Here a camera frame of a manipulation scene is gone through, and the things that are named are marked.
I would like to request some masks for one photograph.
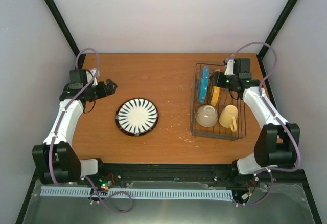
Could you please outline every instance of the yellow plate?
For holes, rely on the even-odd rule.
[[[218,103],[220,88],[210,84],[209,92],[210,92],[210,99],[209,99],[210,105],[215,107]]]

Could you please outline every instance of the gray floor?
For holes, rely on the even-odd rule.
[[[257,189],[251,202],[264,194]],[[112,207],[124,209],[126,199],[112,199]],[[302,186],[276,184],[272,194],[254,207],[235,207],[214,200],[134,200],[133,209],[113,214],[101,205],[90,205],[87,198],[38,197],[31,199],[25,222],[44,223],[314,223]]]

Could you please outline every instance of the metal wire basket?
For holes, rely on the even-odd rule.
[[[228,105],[234,105],[238,109],[238,118],[237,118],[237,130],[236,132],[232,132],[229,128],[224,128],[217,122],[217,124],[213,127],[206,128],[202,127],[195,120],[195,114],[199,107],[204,104],[209,104],[208,94],[205,98],[204,104],[198,102],[198,86],[200,79],[200,72],[203,67],[209,67],[210,75],[216,70],[220,69],[220,71],[224,71],[225,67],[223,65],[218,64],[206,64],[206,63],[198,63],[195,65],[194,71],[194,80],[191,90],[191,132],[194,136],[201,137],[210,137],[210,138],[220,138],[227,140],[237,140],[246,136],[246,120],[245,120],[245,104],[243,100],[237,99],[237,94],[234,92],[230,92],[228,89],[220,88],[219,99],[216,105],[216,109],[218,112],[218,116],[220,116],[222,110]]]

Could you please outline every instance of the white wall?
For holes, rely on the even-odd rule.
[[[300,151],[319,214],[327,223],[327,0],[299,0],[273,46],[270,79],[279,110],[301,129]],[[264,59],[268,70],[273,55]]]
[[[148,53],[232,52],[265,40],[287,0],[55,1],[80,48]]]
[[[0,222],[15,223],[73,54],[43,0],[0,0]]]

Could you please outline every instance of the table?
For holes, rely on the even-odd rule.
[[[231,163],[253,152],[260,127],[246,107],[246,137],[229,141],[194,137],[190,131],[191,86],[196,63],[222,63],[227,53],[210,54],[101,54],[100,78],[110,78],[118,89],[97,100],[92,112],[76,126],[73,149],[80,159],[101,158],[111,163]],[[253,79],[263,78],[256,54],[250,58]],[[97,65],[87,54],[83,68]],[[158,108],[155,129],[141,137],[120,132],[115,124],[119,106],[135,97],[151,100]]]

